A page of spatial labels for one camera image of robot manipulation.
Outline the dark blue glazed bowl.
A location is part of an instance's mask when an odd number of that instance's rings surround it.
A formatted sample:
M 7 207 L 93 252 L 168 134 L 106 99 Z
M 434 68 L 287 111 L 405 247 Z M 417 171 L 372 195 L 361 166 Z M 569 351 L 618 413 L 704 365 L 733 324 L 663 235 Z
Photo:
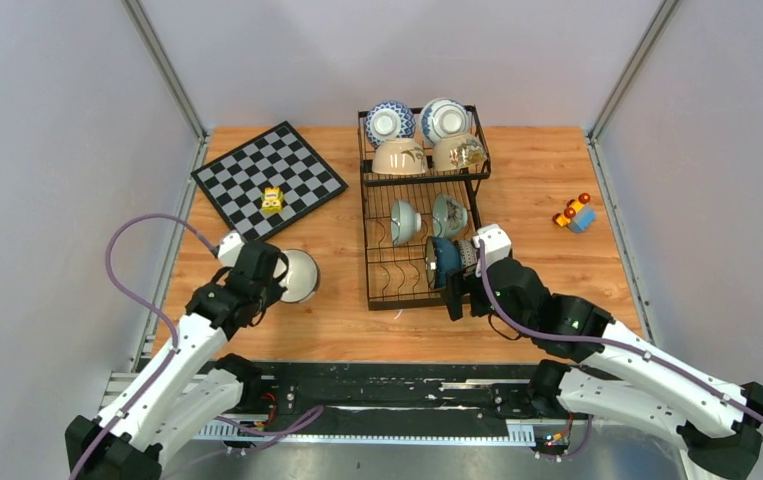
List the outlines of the dark blue glazed bowl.
M 449 239 L 431 236 L 425 245 L 425 264 L 428 286 L 443 289 L 447 276 L 462 268 L 459 248 Z

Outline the teal white striped bowl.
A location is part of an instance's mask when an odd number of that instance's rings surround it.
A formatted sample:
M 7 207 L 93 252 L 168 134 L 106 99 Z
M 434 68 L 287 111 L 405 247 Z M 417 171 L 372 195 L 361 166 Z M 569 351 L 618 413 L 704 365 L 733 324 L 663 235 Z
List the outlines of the teal white striped bowl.
M 286 260 L 279 259 L 274 276 L 284 289 L 280 301 L 297 304 L 308 301 L 319 289 L 320 270 L 314 258 L 303 250 L 282 250 Z

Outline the black wire dish rack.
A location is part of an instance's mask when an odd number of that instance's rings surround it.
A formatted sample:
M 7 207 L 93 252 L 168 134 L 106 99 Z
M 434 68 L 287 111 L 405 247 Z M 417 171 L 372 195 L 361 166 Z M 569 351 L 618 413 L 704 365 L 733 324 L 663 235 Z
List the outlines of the black wire dish rack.
M 430 213 L 434 201 L 441 193 L 458 200 L 468 213 L 468 223 L 458 236 L 474 234 L 482 226 L 477 194 L 481 183 L 491 176 L 491 161 L 457 172 L 430 169 L 416 176 L 374 173 L 371 163 L 375 148 L 365 131 L 369 112 L 360 111 L 357 118 L 368 309 L 442 306 L 441 293 L 429 286 L 425 270 L 426 241 L 433 234 Z M 396 200 L 408 202 L 423 220 L 415 237 L 400 246 L 393 244 L 390 230 Z

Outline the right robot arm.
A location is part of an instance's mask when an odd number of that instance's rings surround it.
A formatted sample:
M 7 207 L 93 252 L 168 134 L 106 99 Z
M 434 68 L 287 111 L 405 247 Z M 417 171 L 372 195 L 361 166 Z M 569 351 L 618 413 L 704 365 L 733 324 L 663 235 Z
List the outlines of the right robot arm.
M 552 293 L 537 273 L 511 257 L 484 275 L 474 266 L 426 263 L 452 319 L 471 313 L 510 319 L 518 339 L 549 354 L 522 395 L 523 411 L 541 417 L 604 417 L 667 440 L 704 470 L 745 479 L 759 458 L 763 385 L 715 379 L 635 335 L 609 312 L 577 296 Z

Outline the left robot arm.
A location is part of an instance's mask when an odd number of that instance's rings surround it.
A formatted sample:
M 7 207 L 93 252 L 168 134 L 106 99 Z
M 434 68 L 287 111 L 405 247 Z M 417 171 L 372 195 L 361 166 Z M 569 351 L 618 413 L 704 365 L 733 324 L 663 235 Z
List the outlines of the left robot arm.
M 257 325 L 300 283 L 303 297 L 318 284 L 315 261 L 271 244 L 225 238 L 220 269 L 197 288 L 169 340 L 122 393 L 95 417 L 78 416 L 64 438 L 73 479 L 158 479 L 177 451 L 208 422 L 234 408 L 255 411 L 263 400 L 262 370 L 236 354 L 199 370 L 243 328 Z

